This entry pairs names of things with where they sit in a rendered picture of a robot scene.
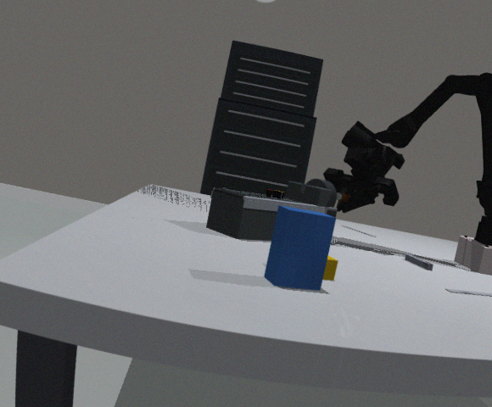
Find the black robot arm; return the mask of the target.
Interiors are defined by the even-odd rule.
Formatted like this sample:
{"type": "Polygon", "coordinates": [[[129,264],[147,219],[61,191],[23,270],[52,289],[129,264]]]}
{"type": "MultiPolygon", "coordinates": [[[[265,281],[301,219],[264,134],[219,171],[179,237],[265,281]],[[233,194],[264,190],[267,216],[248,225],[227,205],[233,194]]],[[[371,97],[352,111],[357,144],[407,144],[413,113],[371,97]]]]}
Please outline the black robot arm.
{"type": "Polygon", "coordinates": [[[348,148],[344,162],[353,168],[353,176],[357,170],[368,170],[367,173],[374,176],[379,159],[385,164],[387,173],[393,165],[400,170],[405,163],[403,154],[380,142],[391,143],[397,148],[406,147],[422,124],[455,93],[476,96],[481,112],[484,174],[482,180],[477,181],[477,198],[487,216],[482,215],[474,239],[492,246],[492,74],[448,75],[416,109],[385,131],[374,134],[357,121],[342,140],[348,148]]]}

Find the blue block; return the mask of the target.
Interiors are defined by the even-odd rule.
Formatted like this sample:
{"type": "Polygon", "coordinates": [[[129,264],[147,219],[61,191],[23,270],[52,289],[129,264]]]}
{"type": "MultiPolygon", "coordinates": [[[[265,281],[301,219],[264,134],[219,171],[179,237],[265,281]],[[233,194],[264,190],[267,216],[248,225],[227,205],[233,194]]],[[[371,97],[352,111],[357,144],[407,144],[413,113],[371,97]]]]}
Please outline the blue block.
{"type": "Polygon", "coordinates": [[[273,286],[321,290],[335,220],[278,205],[265,278],[273,286]]]}

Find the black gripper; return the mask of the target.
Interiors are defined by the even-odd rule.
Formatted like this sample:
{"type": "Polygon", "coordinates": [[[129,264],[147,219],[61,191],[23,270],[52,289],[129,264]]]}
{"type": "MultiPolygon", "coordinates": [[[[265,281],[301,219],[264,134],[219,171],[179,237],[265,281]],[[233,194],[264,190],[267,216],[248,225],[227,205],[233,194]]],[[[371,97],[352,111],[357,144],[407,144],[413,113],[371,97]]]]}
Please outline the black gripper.
{"type": "Polygon", "coordinates": [[[347,202],[338,201],[337,211],[347,213],[359,207],[374,204],[378,192],[384,194],[383,203],[395,206],[399,201],[399,193],[394,179],[385,178],[387,168],[379,159],[376,174],[371,176],[368,170],[357,170],[354,176],[346,175],[343,170],[327,168],[323,173],[325,179],[330,181],[336,192],[351,195],[347,202]]]}

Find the yellow cube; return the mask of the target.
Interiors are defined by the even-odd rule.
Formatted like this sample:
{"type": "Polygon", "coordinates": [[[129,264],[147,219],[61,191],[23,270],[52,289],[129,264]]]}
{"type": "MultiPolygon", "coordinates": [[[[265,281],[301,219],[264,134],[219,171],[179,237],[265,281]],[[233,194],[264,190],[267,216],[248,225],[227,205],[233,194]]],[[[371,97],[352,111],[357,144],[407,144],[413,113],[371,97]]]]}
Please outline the yellow cube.
{"type": "Polygon", "coordinates": [[[330,256],[327,256],[327,264],[324,271],[323,280],[333,281],[338,261],[330,256]]]}

